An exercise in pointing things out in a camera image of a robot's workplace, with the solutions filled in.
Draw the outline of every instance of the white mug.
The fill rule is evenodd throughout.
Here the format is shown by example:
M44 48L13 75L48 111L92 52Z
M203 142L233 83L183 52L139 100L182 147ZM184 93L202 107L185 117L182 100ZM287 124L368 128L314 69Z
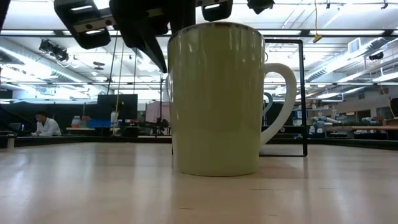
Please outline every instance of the white mug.
M230 22L187 27L169 40L172 141L180 172L235 176L257 171L260 145L291 114L296 96L293 71L265 64L263 36ZM274 123L261 132L264 74L281 74L285 103Z

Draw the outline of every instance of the white shirt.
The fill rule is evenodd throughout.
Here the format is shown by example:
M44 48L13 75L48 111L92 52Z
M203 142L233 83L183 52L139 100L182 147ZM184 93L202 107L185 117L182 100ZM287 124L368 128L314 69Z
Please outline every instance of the white shirt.
M54 119L51 119L51 118L47 118L45 120L44 126L40 121L38 121L37 122L37 130L40 131L39 136L53 136L53 135L60 136L61 135L60 126L58 126L58 123Z

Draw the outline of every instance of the cable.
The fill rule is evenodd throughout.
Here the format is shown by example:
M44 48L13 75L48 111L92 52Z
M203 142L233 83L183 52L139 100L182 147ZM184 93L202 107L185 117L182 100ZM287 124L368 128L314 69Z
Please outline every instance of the cable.
M314 0L315 5L315 38L313 39L313 43L318 42L322 39L322 36L318 34L318 7L317 7L317 0Z
M134 85L132 86L132 94L136 94L137 48L135 53L136 53L136 61L134 62Z
M116 57L115 56L115 54L116 54L116 45L118 44L118 38L117 38L118 34L119 34L119 31L116 32L116 37L115 37L115 40L114 40L113 57L112 57L112 64L111 64L111 73L109 74L108 90L106 92L107 95L109 94L109 89L111 88L113 63L114 63L114 58Z
M314 0L315 5L315 35L318 35L318 7L317 0Z
M119 84L118 84L118 95L116 97L116 111L115 111L115 116L113 117L113 123L112 123L112 130L113 130L113 135L116 134L115 130L115 119L118 118L118 113L119 113L119 94L120 94L120 81L122 79L122 69L123 69L123 55L124 55L124 43L122 45L122 59L120 61L120 72L119 72Z
M69 65L62 65L62 64L61 64L61 62L60 62L60 61L58 61L58 60L57 60L57 64L59 64L59 65L60 65L62 68L67 68L67 67L69 67L69 66L70 66L70 64L69 64Z
M35 62L38 62L40 59L42 59L47 53L43 54L42 56L39 57Z

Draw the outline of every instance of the person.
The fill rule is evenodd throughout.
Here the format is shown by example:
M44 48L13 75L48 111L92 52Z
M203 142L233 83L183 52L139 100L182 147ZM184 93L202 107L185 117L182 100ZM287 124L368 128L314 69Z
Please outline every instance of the person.
M32 136L60 136L61 129L58 123L47 117L46 112L39 111L36 113L37 130Z

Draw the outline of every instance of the black monitor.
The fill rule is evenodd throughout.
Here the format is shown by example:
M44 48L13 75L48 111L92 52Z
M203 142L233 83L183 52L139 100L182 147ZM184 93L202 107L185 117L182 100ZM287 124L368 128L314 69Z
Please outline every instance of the black monitor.
M117 98L117 95L98 95L97 111L94 119L111 119L111 113L115 110ZM137 94L119 95L119 119L137 119L137 104Z

